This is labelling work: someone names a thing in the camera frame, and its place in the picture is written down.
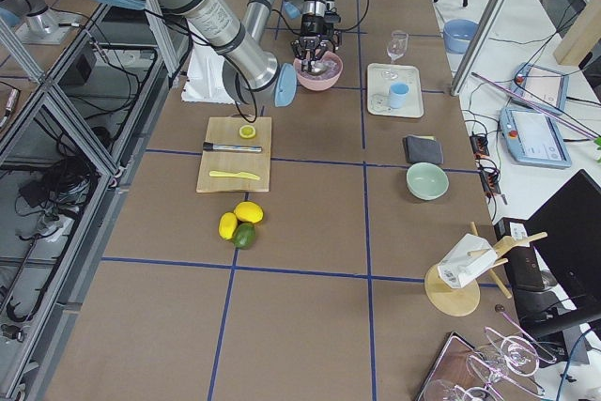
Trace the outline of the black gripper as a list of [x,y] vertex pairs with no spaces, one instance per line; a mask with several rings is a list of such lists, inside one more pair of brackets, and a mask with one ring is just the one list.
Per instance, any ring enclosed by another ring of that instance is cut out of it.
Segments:
[[341,31],[336,28],[341,18],[336,11],[328,10],[323,16],[303,14],[298,39],[290,45],[293,54],[300,61],[305,61],[310,50],[318,49],[318,60],[322,60],[327,52],[335,53],[341,44]]

